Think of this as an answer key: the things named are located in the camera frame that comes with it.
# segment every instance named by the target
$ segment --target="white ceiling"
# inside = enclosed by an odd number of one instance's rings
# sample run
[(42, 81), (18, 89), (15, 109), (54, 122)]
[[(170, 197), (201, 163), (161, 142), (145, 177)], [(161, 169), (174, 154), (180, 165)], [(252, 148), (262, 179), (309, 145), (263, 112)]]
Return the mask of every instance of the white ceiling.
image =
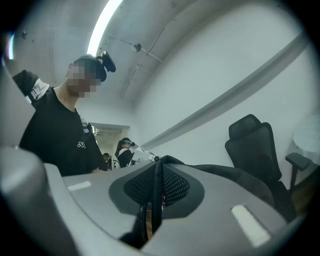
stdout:
[[(104, 32), (98, 54), (107, 51), (116, 64), (98, 89), (105, 98), (134, 102), (160, 62), (128, 43), (140, 43), (159, 59), (200, 22), (241, 0), (123, 0)], [(70, 62), (87, 53), (91, 33), (107, 0), (46, 0), (16, 32), (14, 54), (24, 69), (58, 86)], [(21, 33), (28, 34), (22, 39)]]

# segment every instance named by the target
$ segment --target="chair armrest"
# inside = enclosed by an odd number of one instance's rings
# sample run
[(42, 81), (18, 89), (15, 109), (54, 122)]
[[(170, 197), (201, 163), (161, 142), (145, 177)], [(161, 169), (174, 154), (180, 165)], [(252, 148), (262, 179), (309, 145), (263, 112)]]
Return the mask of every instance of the chair armrest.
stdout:
[(300, 171), (304, 171), (310, 165), (311, 160), (298, 153), (290, 153), (285, 157), (292, 166)]

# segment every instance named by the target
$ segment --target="chair headrest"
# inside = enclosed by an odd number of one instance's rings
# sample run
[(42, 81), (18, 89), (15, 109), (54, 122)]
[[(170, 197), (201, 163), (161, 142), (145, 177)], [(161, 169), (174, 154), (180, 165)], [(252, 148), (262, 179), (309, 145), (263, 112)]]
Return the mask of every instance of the chair headrest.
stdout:
[(229, 138), (234, 140), (252, 131), (261, 122), (253, 114), (248, 114), (229, 126)]

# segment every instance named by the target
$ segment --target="office chair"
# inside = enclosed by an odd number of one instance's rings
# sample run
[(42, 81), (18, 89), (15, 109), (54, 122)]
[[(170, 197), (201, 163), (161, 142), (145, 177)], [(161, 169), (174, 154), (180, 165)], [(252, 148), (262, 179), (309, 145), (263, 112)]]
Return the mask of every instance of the office chair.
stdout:
[(274, 208), (288, 221), (296, 217), (291, 192), (296, 181), (298, 170), (305, 170), (310, 160), (297, 153), (286, 156), (292, 164), (290, 190), (280, 181), (275, 141), (269, 123), (261, 123), (254, 115), (249, 114), (229, 127), (229, 137), (225, 149), (234, 167), (242, 169), (263, 181), (273, 195)]

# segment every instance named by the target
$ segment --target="mesh backrest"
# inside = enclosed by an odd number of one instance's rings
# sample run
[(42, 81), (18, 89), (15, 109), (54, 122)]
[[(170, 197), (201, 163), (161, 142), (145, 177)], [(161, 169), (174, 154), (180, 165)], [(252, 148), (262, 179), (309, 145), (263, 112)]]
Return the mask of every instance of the mesh backrest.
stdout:
[(163, 165), (163, 191), (165, 205), (169, 206), (184, 198), (189, 191), (189, 183)]
[(228, 140), (225, 149), (234, 167), (246, 171), (267, 184), (278, 181), (282, 176), (278, 166), (272, 128), (266, 122), (246, 136)]
[(240, 138), (259, 126), (261, 122), (253, 114), (241, 118), (229, 126), (229, 138), (234, 140)]
[(126, 182), (123, 186), (124, 192), (132, 200), (140, 204), (145, 204), (151, 195), (154, 187), (154, 166)]

